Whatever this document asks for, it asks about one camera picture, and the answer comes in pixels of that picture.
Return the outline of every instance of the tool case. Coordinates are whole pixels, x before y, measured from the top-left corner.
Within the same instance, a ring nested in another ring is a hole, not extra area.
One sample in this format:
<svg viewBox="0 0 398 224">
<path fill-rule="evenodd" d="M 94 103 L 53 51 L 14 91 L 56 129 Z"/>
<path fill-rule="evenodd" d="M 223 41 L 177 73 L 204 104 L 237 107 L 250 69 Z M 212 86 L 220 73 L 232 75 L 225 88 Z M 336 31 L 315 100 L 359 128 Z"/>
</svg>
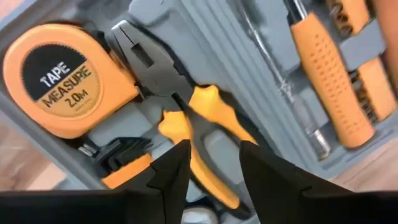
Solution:
<svg viewBox="0 0 398 224">
<path fill-rule="evenodd" d="M 293 111 L 280 94 L 271 71 L 260 51 L 245 34 L 236 16 L 234 0 L 26 0 L 0 22 L 0 58 L 10 44 L 28 29 L 48 22 L 83 24 L 87 30 L 102 30 L 109 44 L 111 28 L 123 19 L 139 24 L 165 42 L 181 60 L 199 85 L 215 84 L 242 114 L 243 125 L 256 140 L 267 141 L 275 154 L 324 179 L 350 168 L 375 149 L 398 136 L 398 114 L 374 124 L 376 134 L 355 150 L 346 150 L 337 139 L 317 94 L 300 66 L 283 1 L 248 0 L 251 14 L 260 24 L 263 35 L 283 76 L 294 84 L 315 116 L 320 131 L 332 153 L 319 161 Z M 348 71 L 357 69 L 385 51 L 386 46 L 373 17 L 361 32 L 342 39 L 331 21 L 323 1 L 304 1 L 315 11 L 340 48 Z M 30 119 L 9 95 L 4 80 L 0 85 L 0 111 L 72 181 L 88 189 L 103 189 L 91 158 L 55 137 Z M 110 115 L 87 135 L 97 145 L 105 145 L 119 136 L 139 137 L 154 132 L 162 108 L 151 101 L 130 102 Z M 204 135 L 195 141 L 206 148 L 205 160 L 232 189 L 250 204 L 239 166 L 239 146 L 216 126 L 195 126 Z M 165 137 L 153 139 L 152 156 L 159 157 L 172 147 Z M 190 183 L 187 200 L 194 202 L 203 193 Z M 231 217 L 225 223 L 241 223 Z M 256 217 L 245 223 L 257 223 Z"/>
</svg>

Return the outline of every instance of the tape measure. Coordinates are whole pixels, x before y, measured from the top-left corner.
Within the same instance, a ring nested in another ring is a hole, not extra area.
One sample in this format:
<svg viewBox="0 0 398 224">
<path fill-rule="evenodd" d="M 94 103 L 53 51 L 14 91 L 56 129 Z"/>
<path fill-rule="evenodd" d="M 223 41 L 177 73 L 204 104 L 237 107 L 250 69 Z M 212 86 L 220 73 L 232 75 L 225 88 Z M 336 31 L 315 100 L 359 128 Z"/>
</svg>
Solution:
<svg viewBox="0 0 398 224">
<path fill-rule="evenodd" d="M 8 49 L 4 80 L 15 102 L 61 138 L 77 138 L 138 95 L 135 81 L 77 26 L 28 30 Z"/>
</svg>

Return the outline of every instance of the metal shaft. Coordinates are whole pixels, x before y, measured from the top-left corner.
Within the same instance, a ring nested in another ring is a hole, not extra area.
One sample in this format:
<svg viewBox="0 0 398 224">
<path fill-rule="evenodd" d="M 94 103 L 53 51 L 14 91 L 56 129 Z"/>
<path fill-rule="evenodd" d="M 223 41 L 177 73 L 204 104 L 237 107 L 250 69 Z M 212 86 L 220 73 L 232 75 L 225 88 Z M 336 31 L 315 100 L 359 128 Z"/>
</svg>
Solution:
<svg viewBox="0 0 398 224">
<path fill-rule="evenodd" d="M 331 147 L 328 144 L 325 137 L 317 128 L 317 124 L 313 118 L 312 113 L 308 110 L 303 99 L 301 99 L 301 97 L 293 93 L 292 85 L 282 77 L 282 74 L 277 68 L 275 60 L 272 58 L 272 55 L 269 53 L 270 51 L 268 50 L 265 41 L 263 41 L 262 36 L 260 35 L 258 29 L 250 19 L 248 12 L 244 7 L 243 3 L 241 2 L 241 0 L 237 0 L 236 3 L 238 7 L 237 10 L 239 11 L 243 19 L 242 26 L 244 30 L 246 31 L 247 35 L 252 39 L 252 41 L 255 43 L 255 45 L 259 48 L 261 56 L 268 65 L 275 80 L 279 83 L 279 88 L 281 89 L 285 98 L 292 105 L 292 109 L 294 110 L 295 115 L 298 117 L 298 120 L 303 126 L 304 131 L 306 132 L 307 136 L 310 138 L 310 142 L 315 148 L 319 159 L 322 160 L 328 157 L 331 152 Z M 294 4 L 295 7 L 297 8 L 297 12 L 300 14 L 300 18 L 301 19 L 306 18 L 308 16 L 308 13 L 304 8 L 303 3 L 299 0 L 294 0 Z"/>
</svg>

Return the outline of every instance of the tape measure label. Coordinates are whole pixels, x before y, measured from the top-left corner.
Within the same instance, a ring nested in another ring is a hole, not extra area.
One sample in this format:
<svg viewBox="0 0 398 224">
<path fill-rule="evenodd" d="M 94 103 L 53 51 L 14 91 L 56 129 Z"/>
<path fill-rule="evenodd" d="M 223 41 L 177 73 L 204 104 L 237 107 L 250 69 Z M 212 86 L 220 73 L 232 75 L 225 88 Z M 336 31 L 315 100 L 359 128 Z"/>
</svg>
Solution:
<svg viewBox="0 0 398 224">
<path fill-rule="evenodd" d="M 22 71 L 27 93 L 48 113 L 80 116 L 99 100 L 98 74 L 82 54 L 69 47 L 54 44 L 33 50 Z"/>
</svg>

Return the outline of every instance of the tool kit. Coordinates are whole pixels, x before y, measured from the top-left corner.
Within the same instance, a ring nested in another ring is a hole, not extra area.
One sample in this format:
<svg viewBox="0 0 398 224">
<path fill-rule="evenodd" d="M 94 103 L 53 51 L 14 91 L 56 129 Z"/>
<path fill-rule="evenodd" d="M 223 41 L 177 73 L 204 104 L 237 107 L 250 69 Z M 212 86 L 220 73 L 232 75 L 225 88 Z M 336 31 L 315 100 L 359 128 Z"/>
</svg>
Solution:
<svg viewBox="0 0 398 224">
<path fill-rule="evenodd" d="M 398 136 L 374 8 L 27 0 L 0 22 L 0 111 L 88 189 L 126 188 L 188 139 L 187 202 L 258 223 L 240 141 L 329 179 Z"/>
</svg>

